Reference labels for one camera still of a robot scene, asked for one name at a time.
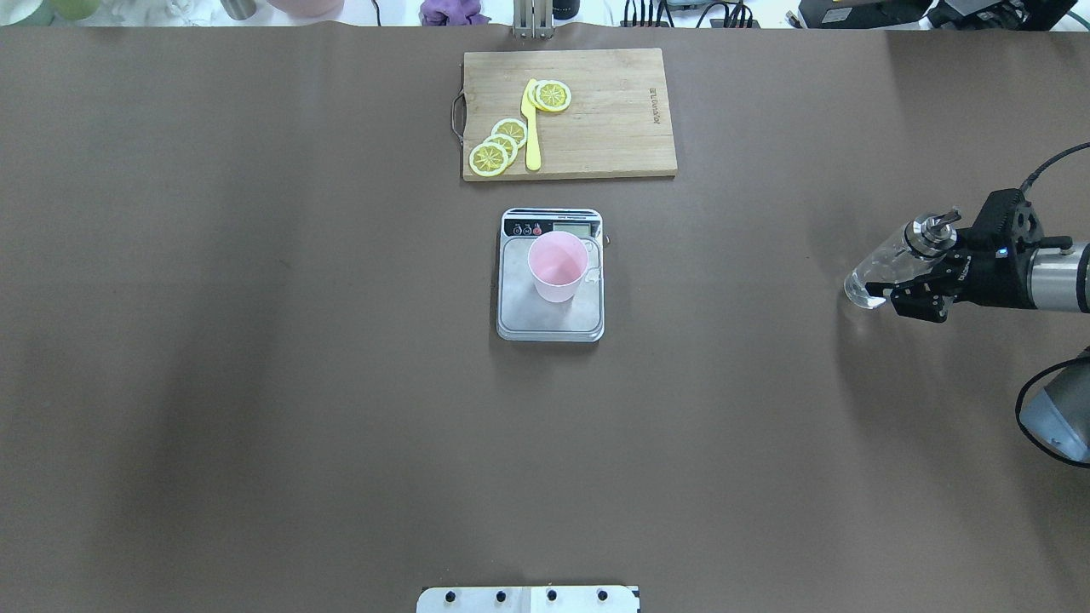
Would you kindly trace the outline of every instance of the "black cylinder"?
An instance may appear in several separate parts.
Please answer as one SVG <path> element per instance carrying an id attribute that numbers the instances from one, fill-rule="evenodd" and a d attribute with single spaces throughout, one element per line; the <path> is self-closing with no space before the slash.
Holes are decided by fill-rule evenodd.
<path id="1" fill-rule="evenodd" d="M 570 20 L 579 13 L 579 0 L 553 0 L 553 19 Z"/>

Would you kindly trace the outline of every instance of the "knife handle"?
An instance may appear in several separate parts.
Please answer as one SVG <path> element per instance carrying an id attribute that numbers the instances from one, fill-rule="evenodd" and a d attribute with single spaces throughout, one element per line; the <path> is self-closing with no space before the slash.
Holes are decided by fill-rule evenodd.
<path id="1" fill-rule="evenodd" d="M 526 170 L 538 170 L 542 167 L 542 149 L 537 144 L 537 110 L 526 118 Z"/>

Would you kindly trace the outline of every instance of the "white bracket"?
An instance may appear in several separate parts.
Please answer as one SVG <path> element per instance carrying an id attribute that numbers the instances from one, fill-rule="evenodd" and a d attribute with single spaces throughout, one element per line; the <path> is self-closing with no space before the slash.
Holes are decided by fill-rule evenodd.
<path id="1" fill-rule="evenodd" d="M 416 613 L 640 613 L 634 586 L 428 588 Z"/>
<path id="2" fill-rule="evenodd" d="M 553 38 L 553 0 L 514 0 L 516 38 Z"/>

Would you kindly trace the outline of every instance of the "yellow knife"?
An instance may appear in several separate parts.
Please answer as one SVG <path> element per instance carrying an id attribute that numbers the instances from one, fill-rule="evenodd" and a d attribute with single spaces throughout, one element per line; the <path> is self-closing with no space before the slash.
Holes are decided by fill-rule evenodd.
<path id="1" fill-rule="evenodd" d="M 526 118 L 526 170 L 537 170 L 542 167 L 542 149 L 537 144 L 537 107 L 530 101 L 533 96 L 536 79 L 531 79 L 526 83 L 526 88 L 522 91 L 522 115 Z"/>

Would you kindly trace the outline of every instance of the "wooden cutting board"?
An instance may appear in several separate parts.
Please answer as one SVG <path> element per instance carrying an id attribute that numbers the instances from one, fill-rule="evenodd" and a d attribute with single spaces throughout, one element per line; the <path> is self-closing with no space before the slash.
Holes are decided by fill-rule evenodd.
<path id="1" fill-rule="evenodd" d="M 502 175 L 479 177 L 470 170 L 470 151 L 500 119 L 525 121 L 520 100 L 530 79 L 562 81 L 571 88 L 566 110 L 537 112 L 541 169 L 526 170 L 523 147 Z M 467 181 L 677 175 L 662 49 L 465 53 L 463 89 Z"/>

